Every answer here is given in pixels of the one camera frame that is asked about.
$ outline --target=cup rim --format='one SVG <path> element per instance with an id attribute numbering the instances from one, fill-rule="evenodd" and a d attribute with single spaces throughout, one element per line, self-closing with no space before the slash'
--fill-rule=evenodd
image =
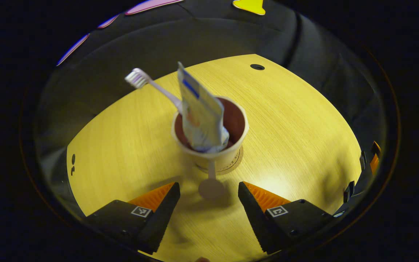
<path id="1" fill-rule="evenodd" d="M 245 109 L 243 109 L 243 107 L 241 107 L 238 103 L 236 103 L 234 100 L 232 100 L 231 98 L 228 98 L 227 96 L 215 96 L 217 98 L 222 98 L 225 99 L 231 103 L 233 103 L 235 106 L 237 106 L 237 108 L 242 112 L 243 115 L 243 121 L 245 121 L 245 128 L 243 129 L 243 133 L 240 136 L 240 139 L 233 144 L 230 148 L 225 149 L 223 151 L 217 152 L 217 153 L 200 153 L 200 152 L 196 152 L 193 151 L 191 149 L 189 149 L 188 147 L 186 147 L 184 144 L 181 143 L 181 141 L 178 139 L 177 135 L 176 135 L 176 119 L 177 116 L 179 115 L 179 112 L 176 111 L 176 113 L 174 113 L 174 117 L 173 117 L 173 121 L 172 121 L 172 126 L 171 126 L 171 135 L 174 138 L 174 140 L 177 142 L 177 144 L 180 146 L 180 148 L 182 148 L 182 150 L 188 154 L 194 155 L 194 156 L 199 156 L 199 157 L 203 157 L 205 159 L 214 159 L 218 156 L 222 156 L 224 154 L 236 151 L 238 148 L 240 148 L 243 140 L 245 139 L 245 136 L 248 133 L 248 129 L 249 129 L 249 125 L 248 125 L 248 119 L 247 119 L 247 114 L 245 112 Z"/>

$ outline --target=toothbrush handle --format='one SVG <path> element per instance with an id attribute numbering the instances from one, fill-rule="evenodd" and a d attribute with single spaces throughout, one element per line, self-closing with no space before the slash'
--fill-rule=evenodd
<path id="1" fill-rule="evenodd" d="M 182 114 L 182 101 L 179 98 L 176 98 L 173 94 L 169 93 L 167 90 L 158 85 L 155 81 L 151 80 L 150 84 L 158 89 L 163 95 L 165 95 L 171 102 L 176 106 L 180 114 Z"/>

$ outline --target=paper cup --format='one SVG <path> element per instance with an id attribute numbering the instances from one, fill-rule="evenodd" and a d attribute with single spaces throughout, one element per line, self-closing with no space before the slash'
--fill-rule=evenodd
<path id="1" fill-rule="evenodd" d="M 179 147 L 199 167 L 208 169 L 208 177 L 216 178 L 216 170 L 228 166 L 236 156 L 243 139 L 248 133 L 248 120 L 245 110 L 232 99 L 216 96 L 224 106 L 223 125 L 229 133 L 227 147 L 218 153 L 200 153 L 191 148 L 182 128 L 182 115 L 176 112 L 172 121 L 171 134 Z"/>

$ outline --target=table surface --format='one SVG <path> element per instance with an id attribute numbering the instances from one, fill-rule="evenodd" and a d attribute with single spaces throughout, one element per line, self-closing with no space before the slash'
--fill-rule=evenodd
<path id="1" fill-rule="evenodd" d="M 222 58 L 187 70 L 213 94 L 228 96 L 246 110 L 250 130 L 241 162 L 218 175 L 226 197 L 208 201 L 198 194 L 208 175 L 185 158 L 171 137 L 173 104 L 147 84 L 106 108 L 68 145 L 69 174 L 75 154 L 69 182 L 85 215 L 114 199 L 129 201 L 176 181 L 181 197 L 153 257 L 167 262 L 193 262 L 202 256 L 211 262 L 241 262 L 266 253 L 238 199 L 240 181 L 290 201 L 306 199 L 330 214 L 341 206 L 346 186 L 361 173 L 361 150 L 324 96 L 258 55 Z M 176 72 L 156 82 L 180 97 Z"/>

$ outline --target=pink object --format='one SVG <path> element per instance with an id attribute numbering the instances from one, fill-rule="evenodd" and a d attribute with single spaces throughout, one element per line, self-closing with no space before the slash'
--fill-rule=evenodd
<path id="1" fill-rule="evenodd" d="M 133 15 L 135 13 L 143 12 L 146 10 L 150 10 L 155 7 L 160 7 L 162 5 L 169 5 L 172 3 L 177 3 L 183 0 L 148 0 L 141 4 L 136 5 L 132 9 L 128 10 L 125 15 Z"/>
<path id="2" fill-rule="evenodd" d="M 80 40 L 78 40 L 77 43 L 75 43 L 75 45 L 73 45 L 69 51 L 61 58 L 61 60 L 59 60 L 58 65 L 60 65 L 66 58 L 68 58 L 68 56 L 70 56 L 71 53 L 73 53 L 81 44 L 83 44 L 83 42 L 85 42 L 85 40 L 90 36 L 90 33 L 88 33 L 87 35 L 85 35 L 84 37 L 82 37 Z"/>
<path id="3" fill-rule="evenodd" d="M 98 26 L 98 28 L 106 28 L 108 25 L 112 24 L 114 22 L 114 20 L 116 20 L 116 18 L 119 15 L 116 15 L 114 17 L 112 17 L 110 20 L 107 20 L 106 22 L 102 23 L 101 25 Z"/>

